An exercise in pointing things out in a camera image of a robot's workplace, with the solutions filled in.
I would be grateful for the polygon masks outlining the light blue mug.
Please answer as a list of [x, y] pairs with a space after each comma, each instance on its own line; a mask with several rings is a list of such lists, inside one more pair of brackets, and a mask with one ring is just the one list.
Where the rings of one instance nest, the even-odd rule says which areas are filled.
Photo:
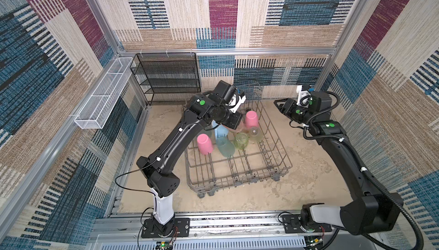
[[224, 127], [223, 125], [219, 125], [215, 130], [214, 130], [214, 135], [215, 138], [221, 138], [221, 137], [226, 137], [228, 136], [229, 130]]

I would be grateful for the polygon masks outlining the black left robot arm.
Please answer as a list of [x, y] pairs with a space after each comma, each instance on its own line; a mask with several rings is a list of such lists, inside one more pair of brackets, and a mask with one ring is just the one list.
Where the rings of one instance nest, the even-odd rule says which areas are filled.
[[168, 234], [173, 228], [173, 193], [180, 184], [173, 169], [180, 156], [212, 122], [236, 129], [242, 120], [239, 108], [245, 101], [243, 90], [219, 81], [214, 90], [192, 96], [182, 118], [165, 141], [148, 157], [138, 158], [137, 167], [154, 195], [153, 224], [163, 234]]

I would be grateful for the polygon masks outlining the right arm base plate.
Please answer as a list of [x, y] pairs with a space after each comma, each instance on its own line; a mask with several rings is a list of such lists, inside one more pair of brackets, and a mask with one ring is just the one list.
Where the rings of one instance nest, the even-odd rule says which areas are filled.
[[286, 234], [326, 234], [333, 231], [332, 226], [328, 224], [303, 227], [300, 223], [300, 216], [296, 214], [280, 213], [278, 220], [283, 225]]

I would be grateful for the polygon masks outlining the pink translucent cup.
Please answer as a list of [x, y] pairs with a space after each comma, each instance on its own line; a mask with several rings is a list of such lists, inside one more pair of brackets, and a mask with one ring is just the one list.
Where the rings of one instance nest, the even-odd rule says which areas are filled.
[[238, 126], [237, 126], [237, 128], [236, 129], [232, 129], [232, 128], [229, 128], [229, 127], [226, 127], [230, 132], [233, 132], [233, 133], [239, 133], [239, 132], [244, 132], [245, 131], [245, 129], [246, 129], [246, 126], [245, 126], [245, 124], [243, 123], [243, 122], [241, 122]]

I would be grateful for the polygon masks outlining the yellow-green translucent cup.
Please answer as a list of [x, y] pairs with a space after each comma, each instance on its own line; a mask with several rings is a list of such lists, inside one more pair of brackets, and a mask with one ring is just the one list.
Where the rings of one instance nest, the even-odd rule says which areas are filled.
[[249, 139], [255, 143], [260, 143], [264, 140], [264, 134], [259, 127], [251, 127], [248, 134]]

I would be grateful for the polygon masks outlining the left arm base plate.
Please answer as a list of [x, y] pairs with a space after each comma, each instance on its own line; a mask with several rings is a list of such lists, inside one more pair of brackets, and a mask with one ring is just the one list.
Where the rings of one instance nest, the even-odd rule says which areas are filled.
[[189, 218], [171, 218], [166, 224], [160, 224], [157, 219], [146, 219], [142, 225], [142, 239], [188, 237], [190, 228]]

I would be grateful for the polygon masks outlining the magenta pink cup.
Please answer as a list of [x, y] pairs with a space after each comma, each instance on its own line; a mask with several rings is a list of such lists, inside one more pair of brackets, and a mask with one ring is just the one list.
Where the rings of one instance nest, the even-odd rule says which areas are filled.
[[203, 155], [209, 155], [213, 152], [213, 143], [207, 134], [200, 134], [197, 137], [197, 144], [199, 152]]

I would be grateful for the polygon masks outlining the pink plastic cup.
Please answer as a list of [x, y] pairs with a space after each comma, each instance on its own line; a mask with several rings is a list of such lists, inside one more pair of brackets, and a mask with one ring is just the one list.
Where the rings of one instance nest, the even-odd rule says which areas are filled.
[[248, 129], [252, 127], [259, 127], [259, 118], [255, 111], [250, 110], [246, 113], [245, 125]]

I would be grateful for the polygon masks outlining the teal cup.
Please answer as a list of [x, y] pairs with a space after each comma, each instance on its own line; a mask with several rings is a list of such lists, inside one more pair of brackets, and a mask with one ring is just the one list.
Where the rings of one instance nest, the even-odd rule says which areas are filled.
[[223, 157], [232, 157], [236, 151], [233, 143], [224, 136], [216, 139], [216, 145]]

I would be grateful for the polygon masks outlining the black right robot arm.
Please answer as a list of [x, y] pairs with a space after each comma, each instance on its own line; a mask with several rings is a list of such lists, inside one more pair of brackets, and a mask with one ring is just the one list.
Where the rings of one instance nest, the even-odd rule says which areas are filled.
[[339, 122], [330, 118], [339, 103], [331, 91], [312, 91], [301, 103], [292, 98], [274, 101], [277, 109], [291, 121], [303, 126], [306, 140], [315, 140], [331, 157], [342, 175], [352, 201], [342, 207], [323, 203], [304, 204], [301, 228], [316, 229], [320, 224], [340, 227], [352, 235], [391, 231], [401, 212], [402, 198], [375, 179], [359, 158]]

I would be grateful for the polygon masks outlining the green cup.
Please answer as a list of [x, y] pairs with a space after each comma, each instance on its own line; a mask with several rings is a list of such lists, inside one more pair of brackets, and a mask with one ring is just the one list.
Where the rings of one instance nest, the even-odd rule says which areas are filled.
[[234, 137], [233, 144], [238, 150], [245, 150], [249, 144], [249, 135], [244, 132], [237, 133]]

